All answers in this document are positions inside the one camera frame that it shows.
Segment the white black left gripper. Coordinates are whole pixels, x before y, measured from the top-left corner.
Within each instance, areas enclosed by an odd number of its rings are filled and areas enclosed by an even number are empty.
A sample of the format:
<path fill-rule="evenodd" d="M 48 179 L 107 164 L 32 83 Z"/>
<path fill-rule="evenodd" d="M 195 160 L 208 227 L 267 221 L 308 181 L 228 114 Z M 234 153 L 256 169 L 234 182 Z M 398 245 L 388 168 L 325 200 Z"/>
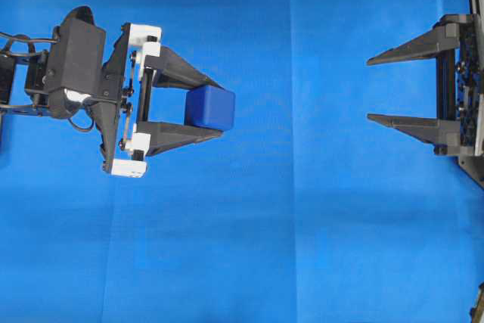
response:
<path fill-rule="evenodd" d="M 215 129 L 174 123 L 142 121 L 137 127 L 130 126 L 135 80 L 141 83 L 142 91 L 149 88 L 147 82 L 152 79 L 155 88 L 192 90 L 211 85 L 223 89 L 171 48 L 161 47 L 162 34 L 159 26 L 125 23 L 111 56 L 101 68 L 98 131 L 104 158 L 102 169 L 109 175 L 140 178 L 147 171 L 146 155 L 152 157 L 223 135 Z"/>

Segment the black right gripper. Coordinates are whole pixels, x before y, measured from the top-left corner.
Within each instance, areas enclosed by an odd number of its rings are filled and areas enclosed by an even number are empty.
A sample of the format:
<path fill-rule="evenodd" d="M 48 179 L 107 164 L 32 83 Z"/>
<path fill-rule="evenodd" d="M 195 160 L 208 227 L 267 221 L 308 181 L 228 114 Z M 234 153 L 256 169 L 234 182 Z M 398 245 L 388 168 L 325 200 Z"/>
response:
<path fill-rule="evenodd" d="M 469 14 L 446 14 L 427 33 L 370 58 L 368 66 L 436 57 L 437 119 L 369 113 L 382 126 L 456 157 L 483 186 L 483 0 L 469 0 Z"/>

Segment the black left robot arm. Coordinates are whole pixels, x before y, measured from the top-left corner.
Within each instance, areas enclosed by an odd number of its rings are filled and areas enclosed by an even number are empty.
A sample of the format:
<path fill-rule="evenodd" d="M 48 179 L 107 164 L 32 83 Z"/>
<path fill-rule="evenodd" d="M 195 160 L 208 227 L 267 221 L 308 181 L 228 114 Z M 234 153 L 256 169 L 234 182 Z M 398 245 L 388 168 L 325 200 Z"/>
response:
<path fill-rule="evenodd" d="M 71 120 L 84 111 L 101 134 L 103 169 L 140 178 L 148 157 L 220 137 L 234 125 L 235 96 L 161 42 L 156 26 L 127 23 L 104 59 L 104 31 L 66 20 L 37 51 L 27 36 L 1 50 L 1 113 Z M 185 91 L 182 123 L 149 118 L 156 88 Z"/>

